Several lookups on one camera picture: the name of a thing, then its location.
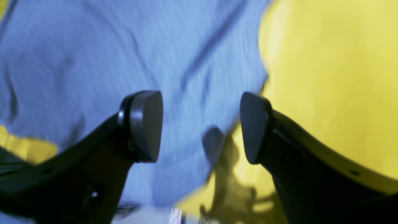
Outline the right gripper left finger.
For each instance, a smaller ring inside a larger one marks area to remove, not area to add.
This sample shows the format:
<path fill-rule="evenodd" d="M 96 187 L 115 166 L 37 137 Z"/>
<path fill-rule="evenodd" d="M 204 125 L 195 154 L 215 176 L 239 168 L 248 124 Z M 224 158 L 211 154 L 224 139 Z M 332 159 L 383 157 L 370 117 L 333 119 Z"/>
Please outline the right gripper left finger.
<path fill-rule="evenodd" d="M 109 224 L 134 163 L 158 160 L 160 91 L 124 98 L 118 113 L 65 152 L 31 165 L 1 148 L 1 212 L 37 224 Z"/>

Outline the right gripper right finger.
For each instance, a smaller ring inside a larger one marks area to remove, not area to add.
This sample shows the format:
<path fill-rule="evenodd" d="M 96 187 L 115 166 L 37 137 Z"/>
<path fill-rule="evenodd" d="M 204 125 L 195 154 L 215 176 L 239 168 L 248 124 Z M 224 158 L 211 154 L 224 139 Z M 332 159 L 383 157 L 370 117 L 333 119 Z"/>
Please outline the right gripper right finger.
<path fill-rule="evenodd" d="M 331 150 L 258 94 L 242 94 L 240 122 L 247 161 L 271 174 L 288 223 L 397 223 L 397 180 Z"/>

